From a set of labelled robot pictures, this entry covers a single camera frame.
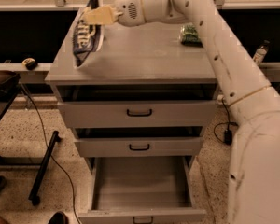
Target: black panel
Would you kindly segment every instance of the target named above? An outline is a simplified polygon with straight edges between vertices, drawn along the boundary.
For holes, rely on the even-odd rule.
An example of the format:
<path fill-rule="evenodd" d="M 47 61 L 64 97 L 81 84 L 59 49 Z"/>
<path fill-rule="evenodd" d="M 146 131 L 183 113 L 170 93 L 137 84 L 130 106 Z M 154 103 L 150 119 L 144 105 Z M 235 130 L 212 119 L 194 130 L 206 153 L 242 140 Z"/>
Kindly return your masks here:
<path fill-rule="evenodd" d="M 0 63 L 52 63 L 76 11 L 0 11 Z"/>
<path fill-rule="evenodd" d="M 271 42 L 264 62 L 280 62 L 280 9 L 220 10 L 250 56 L 263 40 Z"/>

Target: drawer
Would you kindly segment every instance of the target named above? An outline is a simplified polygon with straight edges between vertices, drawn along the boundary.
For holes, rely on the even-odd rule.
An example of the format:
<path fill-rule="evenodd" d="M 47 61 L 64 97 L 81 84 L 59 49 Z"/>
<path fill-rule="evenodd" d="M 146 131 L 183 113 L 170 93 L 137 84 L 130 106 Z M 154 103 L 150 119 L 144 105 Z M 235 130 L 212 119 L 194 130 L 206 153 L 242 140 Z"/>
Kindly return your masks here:
<path fill-rule="evenodd" d="M 201 137 L 76 139 L 81 157 L 195 156 Z"/>
<path fill-rule="evenodd" d="M 69 128 L 204 126 L 217 102 L 69 102 L 58 107 Z"/>
<path fill-rule="evenodd" d="M 184 157 L 100 158 L 93 169 L 84 224 L 201 221 L 190 194 Z"/>

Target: clear plastic bottle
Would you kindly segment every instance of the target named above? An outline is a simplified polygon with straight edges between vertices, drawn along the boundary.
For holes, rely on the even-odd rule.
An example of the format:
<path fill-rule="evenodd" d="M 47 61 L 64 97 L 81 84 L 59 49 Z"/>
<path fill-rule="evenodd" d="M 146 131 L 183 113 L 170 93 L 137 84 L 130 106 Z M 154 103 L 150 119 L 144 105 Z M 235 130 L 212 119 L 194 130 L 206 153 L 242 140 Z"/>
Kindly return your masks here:
<path fill-rule="evenodd" d="M 253 61 L 257 65 L 260 65 L 262 63 L 263 58 L 268 53 L 269 45 L 270 45 L 270 42 L 267 40 L 264 40 L 263 43 L 257 48 L 257 50 L 253 56 Z"/>

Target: black handle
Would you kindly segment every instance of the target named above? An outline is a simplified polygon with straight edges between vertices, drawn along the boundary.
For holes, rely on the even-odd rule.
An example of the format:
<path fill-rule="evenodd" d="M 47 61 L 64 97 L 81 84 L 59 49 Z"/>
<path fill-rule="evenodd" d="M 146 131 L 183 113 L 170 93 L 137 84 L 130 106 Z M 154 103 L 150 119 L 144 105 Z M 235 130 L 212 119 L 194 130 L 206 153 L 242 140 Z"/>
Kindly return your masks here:
<path fill-rule="evenodd" d="M 152 114 L 151 108 L 145 112 L 134 112 L 134 111 L 131 111 L 130 109 L 127 109 L 127 115 L 130 117 L 148 117 L 148 116 L 151 116 L 151 114 Z"/>
<path fill-rule="evenodd" d="M 136 219 L 150 218 L 149 222 L 136 221 Z M 133 217 L 133 224 L 153 224 L 153 217 Z"/>
<path fill-rule="evenodd" d="M 147 144 L 146 147 L 133 147 L 133 145 L 129 145 L 130 151 L 148 151 L 150 149 L 150 144 Z"/>

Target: power adapter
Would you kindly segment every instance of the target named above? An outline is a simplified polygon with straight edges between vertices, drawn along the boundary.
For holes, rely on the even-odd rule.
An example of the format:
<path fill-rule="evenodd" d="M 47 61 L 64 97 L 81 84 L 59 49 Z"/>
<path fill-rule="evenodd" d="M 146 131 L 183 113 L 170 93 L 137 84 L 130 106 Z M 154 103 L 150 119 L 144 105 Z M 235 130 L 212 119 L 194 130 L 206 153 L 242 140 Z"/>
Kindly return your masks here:
<path fill-rule="evenodd" d="M 229 129 L 224 132 L 224 143 L 226 145 L 232 144 L 232 131 Z"/>

